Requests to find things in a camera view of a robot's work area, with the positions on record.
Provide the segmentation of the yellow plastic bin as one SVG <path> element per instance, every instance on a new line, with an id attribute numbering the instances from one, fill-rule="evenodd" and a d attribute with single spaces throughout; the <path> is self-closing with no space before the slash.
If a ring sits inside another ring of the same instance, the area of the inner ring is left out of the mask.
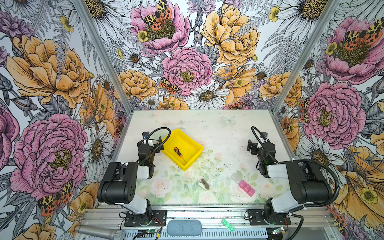
<path id="1" fill-rule="evenodd" d="M 167 141 L 164 140 L 164 150 L 162 151 L 171 161 L 179 166 L 183 171 L 188 170 L 191 165 L 202 155 L 204 147 L 186 135 L 180 129 L 171 132 Z M 182 153 L 186 164 L 182 165 L 178 155 L 174 152 L 177 147 Z"/>

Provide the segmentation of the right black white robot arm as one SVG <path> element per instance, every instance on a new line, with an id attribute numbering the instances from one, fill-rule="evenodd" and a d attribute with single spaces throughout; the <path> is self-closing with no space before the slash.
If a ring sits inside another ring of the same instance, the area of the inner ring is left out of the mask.
<path id="1" fill-rule="evenodd" d="M 269 179 L 286 179 L 289 190 L 266 201 L 261 209 L 247 211 L 250 225 L 290 225 L 290 217 L 305 208 L 331 204 L 339 195 L 340 181 L 325 164 L 314 160 L 276 160 L 276 145 L 256 127 L 251 127 L 256 142 L 249 141 L 247 151 L 258 157 L 257 169 Z"/>

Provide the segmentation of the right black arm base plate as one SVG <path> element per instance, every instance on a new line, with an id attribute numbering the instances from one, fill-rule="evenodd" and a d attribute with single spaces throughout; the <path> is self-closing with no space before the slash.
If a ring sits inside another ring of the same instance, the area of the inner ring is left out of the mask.
<path id="1" fill-rule="evenodd" d="M 286 226 L 291 225 L 289 215 L 277 214 L 275 212 L 266 213 L 262 209 L 247 210 L 251 226 Z"/>

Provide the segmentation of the orange black handled screwdriver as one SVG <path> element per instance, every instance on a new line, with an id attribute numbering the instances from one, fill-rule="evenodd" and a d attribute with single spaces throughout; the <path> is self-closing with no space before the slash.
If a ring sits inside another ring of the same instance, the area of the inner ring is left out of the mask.
<path id="1" fill-rule="evenodd" d="M 180 159 L 180 162 L 182 163 L 182 165 L 185 165 L 187 162 L 186 160 L 184 159 L 182 153 L 180 152 L 180 150 L 177 148 L 177 147 L 174 147 L 174 152 L 178 155 L 179 159 Z"/>

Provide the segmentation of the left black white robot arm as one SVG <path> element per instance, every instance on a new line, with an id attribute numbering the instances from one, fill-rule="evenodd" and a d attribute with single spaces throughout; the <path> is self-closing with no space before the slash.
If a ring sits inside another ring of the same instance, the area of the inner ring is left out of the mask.
<path id="1" fill-rule="evenodd" d="M 155 216 L 149 200 L 136 193 L 138 180 L 150 180 L 154 176 L 155 154 L 164 149 L 162 138 L 151 139 L 144 132 L 137 143 L 139 159 L 135 162 L 113 162 L 105 171 L 97 192 L 100 203 L 120 206 L 126 210 L 125 222 L 131 226 L 147 226 Z"/>

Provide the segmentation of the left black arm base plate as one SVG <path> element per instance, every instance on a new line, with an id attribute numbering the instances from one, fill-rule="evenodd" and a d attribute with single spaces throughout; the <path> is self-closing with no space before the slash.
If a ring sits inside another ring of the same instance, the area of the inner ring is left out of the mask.
<path id="1" fill-rule="evenodd" d="M 128 214 L 124 227 L 165 227 L 167 224 L 167 210 L 152 210 L 142 215 Z"/>

